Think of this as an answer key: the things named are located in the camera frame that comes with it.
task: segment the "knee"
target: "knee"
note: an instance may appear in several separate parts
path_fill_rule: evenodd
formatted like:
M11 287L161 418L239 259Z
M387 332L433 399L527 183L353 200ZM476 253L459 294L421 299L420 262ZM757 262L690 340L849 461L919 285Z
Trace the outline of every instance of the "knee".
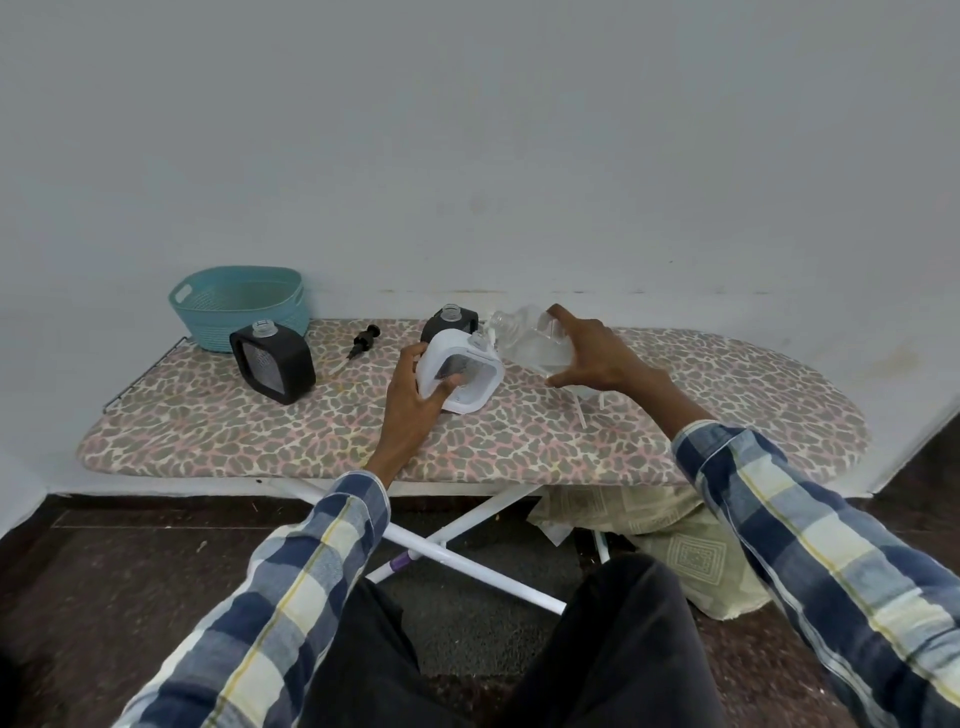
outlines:
M603 581L627 589L642 584L657 594L684 598L677 574L662 561L645 553L629 553L612 558L594 574Z

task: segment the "ironing board leg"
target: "ironing board leg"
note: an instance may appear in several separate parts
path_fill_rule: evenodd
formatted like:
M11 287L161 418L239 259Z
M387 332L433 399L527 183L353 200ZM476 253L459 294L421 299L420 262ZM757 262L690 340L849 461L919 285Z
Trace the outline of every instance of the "ironing board leg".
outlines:
M597 555L600 557L600 563L606 564L610 561L610 549L607 547L607 534L603 531L593 531L593 542L597 546Z
M323 495L313 484L300 478L276 478L273 482L291 496L306 500L308 503L316 503ZM520 500L522 497L533 493L538 488L539 486L529 484L509 488L503 493L488 498L459 519L448 523L444 528L433 534L430 539L435 537L438 538L438 540L443 539L440 543L445 544L448 539L452 539L454 536L470 530L477 523L485 521L490 516L502 511L508 505ZM563 602L553 596L544 594L533 587L528 587L526 584L522 584L516 581L516 579L505 576L482 564L477 564L475 561L471 561L459 553L440 546L439 543L434 543L422 536L418 536L406 528L401 528L395 523L387 526L383 537L388 541L405 547L408 553L426 556L428 559L433 559L444 566L471 576L507 594L518 596L554 614L562 614L566 607Z
M566 607L563 602L553 596L539 592L533 587L528 587L526 584L522 584L509 576L504 576L499 571L494 571L482 564L477 564L475 561L470 561L468 558L451 551L449 548L437 546L433 542L427 541L422 536L418 536L406 528L401 528L395 523L387 526L383 537L389 541L393 541L399 546L406 546L410 550L414 550L420 555L426 556L428 559L433 559L446 567L450 567L467 576L472 576L474 579L482 581L484 584L489 584L501 592L518 596L521 599L529 601L531 604L543 607L543 609L553 612L554 614L562 614Z
M539 485L525 483L508 488L502 493L498 493L493 497L487 498L476 508L467 511L463 516L451 521L436 533L430 534L426 537L426 540L432 544L446 546L446 542L448 542L450 539L454 539L460 534L466 533L475 525L492 518L508 505L516 503L524 496L529 496L539 487ZM383 581L390 576L390 574L397 573L404 567L409 566L412 561L415 561L419 558L420 554L416 551L406 550L398 556L395 556L379 569L375 569L371 573L367 574L367 578L372 582Z

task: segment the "ironing board cover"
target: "ironing board cover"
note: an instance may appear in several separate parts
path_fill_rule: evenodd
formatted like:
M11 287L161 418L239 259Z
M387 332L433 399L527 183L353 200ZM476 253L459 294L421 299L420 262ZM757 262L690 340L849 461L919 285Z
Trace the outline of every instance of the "ironing board cover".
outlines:
M155 477L336 477L358 468L376 444L387 384L402 346L422 322L376 321L372 351L332 380L369 321L317 320L307 332L318 384L282 406L255 393L230 354L185 341L157 363L87 432L85 467ZM620 328L642 357L670 369L681 387L724 422L757 428L820 482L852 467L867 447L863 416L813 369L782 354L710 333ZM614 395L583 404L508 365L479 412L443 414L401 480L661 485L683 482L669 443L634 403Z

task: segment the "clear plastic bottle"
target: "clear plastic bottle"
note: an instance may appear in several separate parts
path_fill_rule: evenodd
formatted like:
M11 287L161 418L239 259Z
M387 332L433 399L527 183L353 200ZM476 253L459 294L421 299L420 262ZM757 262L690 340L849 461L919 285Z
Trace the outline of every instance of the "clear plastic bottle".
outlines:
M573 342L560 322L534 305L525 305L516 313L496 311L485 331L501 358L544 376L562 372L573 361ZM584 386L564 389L581 398L597 394Z

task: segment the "teal plastic basket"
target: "teal plastic basket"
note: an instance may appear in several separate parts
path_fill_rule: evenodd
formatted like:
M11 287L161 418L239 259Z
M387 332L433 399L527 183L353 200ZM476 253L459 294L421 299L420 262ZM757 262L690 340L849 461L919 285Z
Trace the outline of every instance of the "teal plastic basket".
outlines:
M290 268L223 265L194 273L170 292L170 305L209 352L229 353L230 335L271 319L300 336L310 326L303 278Z

